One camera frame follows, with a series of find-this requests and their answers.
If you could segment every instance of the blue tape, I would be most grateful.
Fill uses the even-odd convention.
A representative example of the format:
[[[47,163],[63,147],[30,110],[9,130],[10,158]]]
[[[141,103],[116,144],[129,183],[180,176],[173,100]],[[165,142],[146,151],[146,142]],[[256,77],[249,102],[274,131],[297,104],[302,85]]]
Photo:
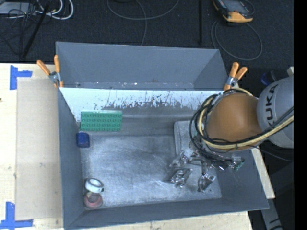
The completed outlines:
[[[17,89],[17,78],[30,78],[32,76],[32,71],[18,71],[17,67],[11,65],[11,75],[10,75],[10,90]]]
[[[32,226],[33,219],[15,221],[15,204],[6,202],[5,206],[5,220],[1,220],[0,229],[15,230],[15,228],[26,228]]]

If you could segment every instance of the blue block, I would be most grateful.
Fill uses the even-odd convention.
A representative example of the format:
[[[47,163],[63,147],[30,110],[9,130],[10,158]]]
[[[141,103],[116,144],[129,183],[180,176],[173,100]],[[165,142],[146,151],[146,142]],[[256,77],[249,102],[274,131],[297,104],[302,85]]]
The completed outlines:
[[[79,132],[76,135],[77,146],[79,148],[89,148],[90,147],[90,136],[87,133]]]

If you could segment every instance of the yellow cable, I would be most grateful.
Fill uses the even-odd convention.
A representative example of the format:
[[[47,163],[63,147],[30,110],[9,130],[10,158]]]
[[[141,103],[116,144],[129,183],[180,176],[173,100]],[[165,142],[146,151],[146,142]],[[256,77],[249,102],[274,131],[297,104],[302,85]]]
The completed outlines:
[[[245,93],[251,95],[248,91],[244,90],[244,89],[240,89],[242,91],[244,91]],[[203,135],[203,130],[201,128],[201,123],[202,123],[202,119],[203,119],[203,115],[206,111],[206,108],[204,110],[202,110],[201,114],[200,114],[200,117],[198,119],[198,127],[199,127],[199,131],[200,133]],[[209,141],[206,141],[205,139],[202,138],[202,140],[209,146],[213,147],[213,148],[217,148],[217,149],[235,149],[235,148],[239,148],[239,147],[244,147],[244,146],[248,146],[248,145],[251,145],[251,144],[254,144],[256,142],[259,142],[273,134],[275,134],[276,132],[278,132],[279,130],[283,129],[284,127],[286,127],[287,125],[289,125],[290,123],[292,123],[294,120],[294,116],[291,116],[289,117],[288,119],[286,119],[283,123],[281,123],[280,125],[278,125],[277,127],[275,127],[274,129],[272,129],[271,131],[257,137],[257,138],[254,138],[252,140],[249,140],[249,141],[245,141],[245,142],[241,142],[241,143],[237,143],[237,144],[230,144],[230,145],[217,145],[217,144],[214,144],[214,143],[211,143]]]

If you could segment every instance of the white cable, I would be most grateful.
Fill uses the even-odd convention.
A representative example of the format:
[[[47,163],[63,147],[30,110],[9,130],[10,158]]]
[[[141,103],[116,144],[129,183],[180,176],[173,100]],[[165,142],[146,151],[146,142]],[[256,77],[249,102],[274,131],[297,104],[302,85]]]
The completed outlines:
[[[40,8],[41,8],[42,10],[44,10],[43,6],[39,3],[39,0],[36,0],[36,1],[37,1],[37,3],[39,4]],[[55,11],[55,12],[48,12],[48,13],[46,13],[46,15],[52,17],[53,19],[57,19],[57,20],[67,20],[67,19],[69,19],[69,18],[72,17],[72,15],[73,15],[73,10],[74,10],[74,8],[73,8],[73,3],[72,3],[72,1],[71,1],[71,0],[68,0],[68,1],[69,1],[69,3],[70,3],[70,7],[71,7],[71,12],[70,12],[70,14],[69,14],[68,16],[66,16],[66,17],[57,17],[57,16],[54,16],[54,14],[57,14],[57,13],[61,12],[61,10],[63,9],[63,1],[62,1],[62,0],[60,0],[61,6],[60,6],[59,10],[57,10],[57,11]]]
[[[42,10],[42,11],[44,11],[44,7],[40,4],[40,2],[39,2],[39,0],[36,0],[37,1],[37,3],[38,3],[38,5],[39,5],[39,7],[40,7],[40,9]],[[57,13],[59,13],[59,12],[61,12],[61,10],[63,9],[63,1],[62,0],[59,0],[60,1],[60,3],[61,3],[61,6],[60,6],[60,8],[58,9],[58,11],[55,11],[55,12],[47,12],[46,13],[46,15],[53,15],[53,14],[57,14]]]
[[[70,6],[71,6],[71,13],[68,16],[66,16],[66,17],[56,17],[56,16],[53,16],[53,15],[49,15],[49,16],[51,16],[53,19],[57,19],[57,20],[67,20],[70,17],[72,17],[72,15],[73,15],[73,3],[72,3],[71,0],[68,0],[68,1],[70,3]]]

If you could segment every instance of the orange clamp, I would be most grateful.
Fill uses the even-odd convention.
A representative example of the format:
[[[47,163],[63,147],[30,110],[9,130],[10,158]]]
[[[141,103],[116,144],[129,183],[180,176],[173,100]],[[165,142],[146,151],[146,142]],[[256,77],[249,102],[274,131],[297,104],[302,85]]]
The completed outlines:
[[[229,73],[229,77],[227,82],[224,86],[224,91],[229,90],[230,88],[234,87],[235,84],[243,77],[243,75],[247,72],[247,67],[242,67],[239,71],[239,63],[234,62],[232,64],[232,68]]]

